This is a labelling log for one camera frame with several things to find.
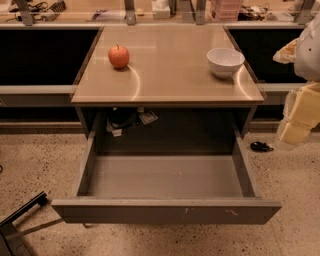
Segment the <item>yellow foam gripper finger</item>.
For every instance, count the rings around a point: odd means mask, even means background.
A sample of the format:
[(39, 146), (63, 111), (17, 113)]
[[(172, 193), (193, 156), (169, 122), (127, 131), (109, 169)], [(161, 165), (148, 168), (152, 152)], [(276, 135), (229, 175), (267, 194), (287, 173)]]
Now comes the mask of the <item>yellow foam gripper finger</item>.
[(294, 149), (319, 123), (320, 83), (308, 82), (300, 89), (290, 90), (277, 130), (277, 147), (280, 150)]

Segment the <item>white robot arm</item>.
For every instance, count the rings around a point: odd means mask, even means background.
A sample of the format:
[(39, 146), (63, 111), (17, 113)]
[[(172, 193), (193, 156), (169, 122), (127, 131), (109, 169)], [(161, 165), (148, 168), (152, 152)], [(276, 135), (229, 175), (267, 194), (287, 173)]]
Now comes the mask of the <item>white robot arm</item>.
[(273, 60), (293, 63), (295, 74), (307, 81), (300, 89), (289, 91), (277, 130), (277, 147), (292, 150), (320, 123), (320, 14), (298, 38), (278, 50)]

